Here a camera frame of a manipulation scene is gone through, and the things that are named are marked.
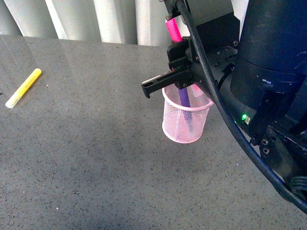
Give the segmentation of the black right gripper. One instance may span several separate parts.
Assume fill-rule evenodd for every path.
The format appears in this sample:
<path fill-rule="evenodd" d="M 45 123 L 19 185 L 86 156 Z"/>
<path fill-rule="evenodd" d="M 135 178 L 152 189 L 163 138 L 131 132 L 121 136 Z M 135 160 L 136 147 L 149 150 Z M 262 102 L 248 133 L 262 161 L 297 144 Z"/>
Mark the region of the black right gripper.
<path fill-rule="evenodd" d="M 236 60 L 238 49 L 228 45 L 216 46 L 206 52 L 207 61 L 215 84 L 222 95 L 240 94 L 240 85 L 235 81 Z M 190 85 L 191 91 L 197 96 L 210 96 L 208 84 L 204 77 L 200 61 L 197 59 L 193 41 L 191 38 L 180 42 L 172 41 L 167 48 L 168 67 L 171 71 L 153 77 L 142 83 L 142 90 L 146 98 L 150 94 L 164 87 L 175 84 L 178 89 L 184 89 Z"/>

